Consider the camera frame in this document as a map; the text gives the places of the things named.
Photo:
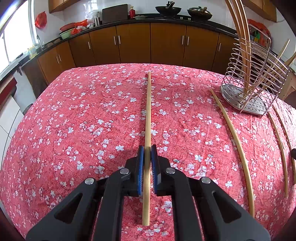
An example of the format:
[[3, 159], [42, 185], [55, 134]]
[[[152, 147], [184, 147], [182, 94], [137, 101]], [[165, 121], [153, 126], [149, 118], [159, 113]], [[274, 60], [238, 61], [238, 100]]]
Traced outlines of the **red plastic bag on wall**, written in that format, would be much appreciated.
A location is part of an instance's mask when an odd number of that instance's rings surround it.
[[42, 30], [44, 27], [46, 27], [47, 24], [47, 15], [46, 12], [43, 11], [37, 15], [35, 18], [35, 27]]

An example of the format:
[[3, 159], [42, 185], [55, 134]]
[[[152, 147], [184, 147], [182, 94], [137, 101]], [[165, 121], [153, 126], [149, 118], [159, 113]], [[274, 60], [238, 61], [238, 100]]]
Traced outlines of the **lower wooden kitchen cabinets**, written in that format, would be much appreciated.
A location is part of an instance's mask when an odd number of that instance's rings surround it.
[[235, 43], [216, 28], [133, 23], [93, 30], [41, 52], [22, 66], [36, 96], [63, 71], [116, 63], [185, 66], [224, 74]]

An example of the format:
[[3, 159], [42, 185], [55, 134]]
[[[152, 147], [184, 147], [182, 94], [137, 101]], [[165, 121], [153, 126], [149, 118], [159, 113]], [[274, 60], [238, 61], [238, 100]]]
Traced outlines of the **lidded black wok right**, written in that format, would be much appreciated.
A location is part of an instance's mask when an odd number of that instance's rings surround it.
[[192, 7], [187, 9], [188, 14], [196, 21], [207, 21], [212, 18], [212, 14], [207, 10], [207, 7]]

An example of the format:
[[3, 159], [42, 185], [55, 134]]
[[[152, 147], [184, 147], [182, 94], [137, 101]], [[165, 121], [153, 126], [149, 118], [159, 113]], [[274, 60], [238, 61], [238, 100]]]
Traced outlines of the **black gas stove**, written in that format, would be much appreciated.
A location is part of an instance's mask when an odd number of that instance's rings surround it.
[[165, 19], [173, 19], [173, 20], [204, 22], [204, 21], [210, 20], [212, 18], [212, 15], [208, 15], [208, 16], [186, 16], [186, 15], [164, 16], [162, 14], [152, 14], [152, 18], [165, 18]]

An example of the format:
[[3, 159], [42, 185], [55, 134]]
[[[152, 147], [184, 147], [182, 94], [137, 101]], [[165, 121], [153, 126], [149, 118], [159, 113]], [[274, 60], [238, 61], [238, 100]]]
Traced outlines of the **dark wooden cutting board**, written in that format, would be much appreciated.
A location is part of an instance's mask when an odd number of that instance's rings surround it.
[[111, 6], [102, 10], [102, 23], [112, 23], [128, 19], [128, 4]]

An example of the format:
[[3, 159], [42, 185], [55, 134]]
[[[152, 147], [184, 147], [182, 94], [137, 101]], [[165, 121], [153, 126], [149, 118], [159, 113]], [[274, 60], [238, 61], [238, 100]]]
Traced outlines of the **green basin with red bags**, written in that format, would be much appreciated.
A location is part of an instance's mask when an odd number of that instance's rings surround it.
[[82, 32], [83, 30], [87, 29], [87, 26], [89, 25], [88, 20], [85, 19], [80, 22], [76, 23], [69, 23], [67, 25], [64, 25], [63, 27], [60, 28], [60, 33], [59, 36], [64, 40], [72, 35], [78, 34]]

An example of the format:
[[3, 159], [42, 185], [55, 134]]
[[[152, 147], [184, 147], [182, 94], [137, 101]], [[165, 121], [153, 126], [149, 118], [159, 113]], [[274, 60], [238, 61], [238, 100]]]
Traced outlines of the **red sauce bottle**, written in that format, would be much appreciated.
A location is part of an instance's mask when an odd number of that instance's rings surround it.
[[134, 10], [133, 6], [130, 6], [129, 16], [131, 19], [133, 19], [135, 17], [135, 10]]

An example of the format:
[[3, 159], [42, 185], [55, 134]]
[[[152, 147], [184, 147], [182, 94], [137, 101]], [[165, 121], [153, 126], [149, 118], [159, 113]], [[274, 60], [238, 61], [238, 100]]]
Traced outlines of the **yellow dish soap bottle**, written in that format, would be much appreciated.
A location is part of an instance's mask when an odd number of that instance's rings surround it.
[[37, 55], [36, 46], [32, 46], [28, 49], [28, 55], [29, 55], [29, 59], [32, 59]]

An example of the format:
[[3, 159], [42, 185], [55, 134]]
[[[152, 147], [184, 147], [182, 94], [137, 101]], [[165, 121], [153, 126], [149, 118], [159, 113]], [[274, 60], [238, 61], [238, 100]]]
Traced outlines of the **black wok left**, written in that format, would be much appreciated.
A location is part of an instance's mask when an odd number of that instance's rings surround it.
[[156, 6], [155, 9], [157, 10], [158, 13], [160, 13], [163, 16], [174, 17], [177, 14], [179, 14], [182, 9], [174, 5], [175, 5], [174, 1], [168, 1], [166, 6]]

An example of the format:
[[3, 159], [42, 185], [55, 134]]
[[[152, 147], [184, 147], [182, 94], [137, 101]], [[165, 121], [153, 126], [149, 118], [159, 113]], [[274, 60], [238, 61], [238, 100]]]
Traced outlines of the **left window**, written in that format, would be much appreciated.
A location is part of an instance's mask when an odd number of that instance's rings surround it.
[[1, 1], [1, 73], [35, 43], [34, 1]]

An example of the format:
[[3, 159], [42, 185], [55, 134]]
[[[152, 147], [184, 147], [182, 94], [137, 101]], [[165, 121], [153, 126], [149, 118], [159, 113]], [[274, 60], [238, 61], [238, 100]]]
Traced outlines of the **red bag with bottles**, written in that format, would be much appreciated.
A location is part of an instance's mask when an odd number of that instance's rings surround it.
[[263, 47], [267, 47], [271, 44], [271, 41], [268, 40], [268, 38], [271, 39], [271, 33], [264, 24], [252, 19], [248, 19], [247, 21], [248, 24], [251, 25], [251, 27], [249, 27], [251, 41], [257, 42]]

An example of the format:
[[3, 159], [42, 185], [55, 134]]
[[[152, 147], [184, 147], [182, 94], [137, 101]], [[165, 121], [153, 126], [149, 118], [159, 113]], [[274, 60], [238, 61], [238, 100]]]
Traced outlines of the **beige carved side table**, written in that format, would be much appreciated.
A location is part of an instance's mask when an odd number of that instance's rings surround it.
[[295, 91], [295, 71], [290, 68], [285, 79], [285, 83], [278, 95], [278, 98], [285, 100], [291, 93]]

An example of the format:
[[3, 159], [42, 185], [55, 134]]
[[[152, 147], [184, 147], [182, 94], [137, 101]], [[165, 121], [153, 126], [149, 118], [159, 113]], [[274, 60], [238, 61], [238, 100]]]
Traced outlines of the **red floral tablecloth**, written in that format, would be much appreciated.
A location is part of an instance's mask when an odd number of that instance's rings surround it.
[[[20, 234], [28, 231], [87, 177], [123, 168], [144, 145], [147, 72], [152, 73], [152, 143], [173, 168], [207, 176], [248, 210], [243, 169], [223, 104], [241, 141], [252, 180], [255, 218], [272, 237], [295, 208], [287, 139], [288, 197], [280, 149], [268, 116], [238, 113], [220, 94], [223, 75], [171, 65], [114, 64], [63, 72], [39, 96], [12, 138], [1, 170], [1, 201]], [[174, 240], [170, 197], [151, 195], [150, 226], [142, 198], [126, 197], [122, 240]]]

